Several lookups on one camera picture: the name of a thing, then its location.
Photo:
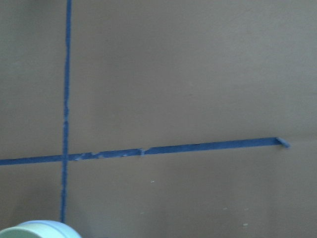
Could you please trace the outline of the blue bowl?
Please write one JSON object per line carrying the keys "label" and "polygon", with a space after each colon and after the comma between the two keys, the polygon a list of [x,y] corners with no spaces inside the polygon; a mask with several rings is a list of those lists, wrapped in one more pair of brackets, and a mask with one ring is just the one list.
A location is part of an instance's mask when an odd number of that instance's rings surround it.
{"label": "blue bowl", "polygon": [[18,227],[23,227],[23,228],[31,228],[35,230],[36,232],[39,231],[39,228],[35,228],[35,226],[40,226],[40,227],[45,227],[45,228],[50,228],[51,230],[55,230],[59,232],[61,235],[63,235],[65,238],[80,238],[81,236],[77,231],[75,231],[73,228],[70,226],[57,222],[57,221],[52,221],[52,220],[33,220],[33,221],[27,221],[20,223],[17,225]]}

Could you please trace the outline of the green bowl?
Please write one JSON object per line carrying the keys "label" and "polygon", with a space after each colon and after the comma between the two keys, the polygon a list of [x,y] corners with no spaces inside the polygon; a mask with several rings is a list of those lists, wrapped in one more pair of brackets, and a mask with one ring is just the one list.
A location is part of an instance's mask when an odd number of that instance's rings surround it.
{"label": "green bowl", "polygon": [[56,229],[44,224],[24,224],[4,229],[1,238],[63,238]]}

